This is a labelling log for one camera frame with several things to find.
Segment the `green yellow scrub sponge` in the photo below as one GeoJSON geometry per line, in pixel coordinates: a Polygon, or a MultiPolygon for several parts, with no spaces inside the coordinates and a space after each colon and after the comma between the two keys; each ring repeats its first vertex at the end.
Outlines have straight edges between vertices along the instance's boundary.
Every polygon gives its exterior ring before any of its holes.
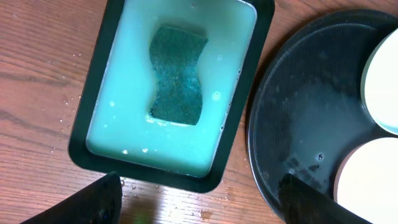
{"type": "Polygon", "coordinates": [[[208,39],[183,29],[160,26],[149,47],[155,74],[155,98],[149,114],[171,123],[194,126],[203,107],[197,65],[208,39]]]}

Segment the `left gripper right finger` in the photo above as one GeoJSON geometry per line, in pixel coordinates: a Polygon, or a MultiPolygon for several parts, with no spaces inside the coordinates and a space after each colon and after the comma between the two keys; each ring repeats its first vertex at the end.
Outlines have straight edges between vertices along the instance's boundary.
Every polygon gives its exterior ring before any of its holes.
{"type": "Polygon", "coordinates": [[[279,182],[278,197],[286,223],[296,224],[367,224],[332,199],[311,188],[291,174],[279,182]]]}

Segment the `mint plate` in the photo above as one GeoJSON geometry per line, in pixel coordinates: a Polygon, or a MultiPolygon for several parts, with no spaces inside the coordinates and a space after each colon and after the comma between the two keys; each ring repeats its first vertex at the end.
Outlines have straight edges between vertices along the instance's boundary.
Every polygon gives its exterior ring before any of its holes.
{"type": "Polygon", "coordinates": [[[397,134],[397,31],[370,54],[361,77],[361,99],[373,121],[397,134]]]}

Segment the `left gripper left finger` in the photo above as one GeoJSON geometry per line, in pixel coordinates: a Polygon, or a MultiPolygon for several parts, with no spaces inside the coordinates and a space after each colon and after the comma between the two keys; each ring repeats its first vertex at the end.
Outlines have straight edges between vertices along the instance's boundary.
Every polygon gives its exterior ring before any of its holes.
{"type": "Polygon", "coordinates": [[[110,172],[22,224],[118,224],[121,205],[121,179],[118,173],[110,172]]]}

